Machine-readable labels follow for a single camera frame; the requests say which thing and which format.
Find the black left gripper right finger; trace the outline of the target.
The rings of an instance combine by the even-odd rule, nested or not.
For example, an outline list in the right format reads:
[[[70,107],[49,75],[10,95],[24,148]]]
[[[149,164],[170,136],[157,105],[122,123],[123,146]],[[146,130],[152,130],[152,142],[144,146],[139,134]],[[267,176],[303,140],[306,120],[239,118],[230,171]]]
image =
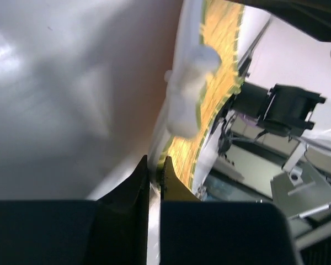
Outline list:
[[[159,173],[161,200],[173,202],[199,202],[200,200],[179,180],[170,156],[165,158]]]

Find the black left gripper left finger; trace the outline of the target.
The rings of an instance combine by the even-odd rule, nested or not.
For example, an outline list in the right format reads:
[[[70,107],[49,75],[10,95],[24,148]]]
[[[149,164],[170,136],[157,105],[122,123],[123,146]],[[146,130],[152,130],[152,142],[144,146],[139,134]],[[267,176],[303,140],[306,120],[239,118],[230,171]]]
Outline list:
[[[146,264],[149,202],[144,155],[126,180],[97,200],[85,264]]]

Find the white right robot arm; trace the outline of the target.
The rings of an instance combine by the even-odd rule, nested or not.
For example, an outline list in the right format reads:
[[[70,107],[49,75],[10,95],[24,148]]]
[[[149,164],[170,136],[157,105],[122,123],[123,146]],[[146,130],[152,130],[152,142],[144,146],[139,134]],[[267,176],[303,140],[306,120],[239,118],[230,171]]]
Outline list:
[[[282,166],[291,172],[308,148],[331,157],[331,100],[300,87],[275,85],[260,107],[258,125],[298,141]]]

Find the bamboo placemat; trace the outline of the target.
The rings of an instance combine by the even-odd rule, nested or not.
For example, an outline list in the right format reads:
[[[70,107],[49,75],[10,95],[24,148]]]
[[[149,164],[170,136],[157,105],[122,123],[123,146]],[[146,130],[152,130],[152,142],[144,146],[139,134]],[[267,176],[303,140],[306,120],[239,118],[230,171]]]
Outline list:
[[[243,5],[229,1],[185,1],[166,99],[158,116],[148,166],[172,158],[177,180],[194,189],[195,169],[214,119],[241,90],[238,41]]]

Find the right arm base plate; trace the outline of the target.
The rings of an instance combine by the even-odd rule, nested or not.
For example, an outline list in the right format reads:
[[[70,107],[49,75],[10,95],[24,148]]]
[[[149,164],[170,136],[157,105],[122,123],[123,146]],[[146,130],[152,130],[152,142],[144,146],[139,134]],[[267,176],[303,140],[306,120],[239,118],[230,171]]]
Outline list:
[[[331,215],[331,160],[308,148],[291,172],[282,166],[298,141],[258,125],[260,107],[270,89],[244,83],[215,117],[200,152],[194,190],[202,192],[201,173],[217,170],[233,181],[270,197],[289,219]]]

